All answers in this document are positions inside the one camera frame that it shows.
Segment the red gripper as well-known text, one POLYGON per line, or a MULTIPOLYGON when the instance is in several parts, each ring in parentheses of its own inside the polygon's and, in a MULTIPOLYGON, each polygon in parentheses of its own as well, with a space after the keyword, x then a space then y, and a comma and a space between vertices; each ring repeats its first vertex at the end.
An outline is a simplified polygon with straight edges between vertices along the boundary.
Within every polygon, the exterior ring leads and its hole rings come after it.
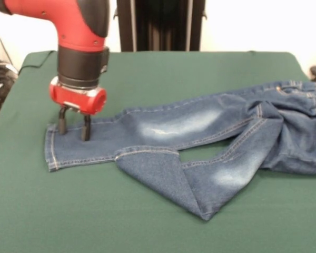
POLYGON ((51 80, 49 90, 51 99, 62 106, 58 115, 59 133, 66 133, 66 111, 68 107, 73 108, 81 113, 85 113, 81 139, 82 141, 88 141, 91 136, 90 115, 94 115, 103 110, 107 100, 106 90, 99 86, 91 90, 72 89, 62 85, 57 76, 51 80))

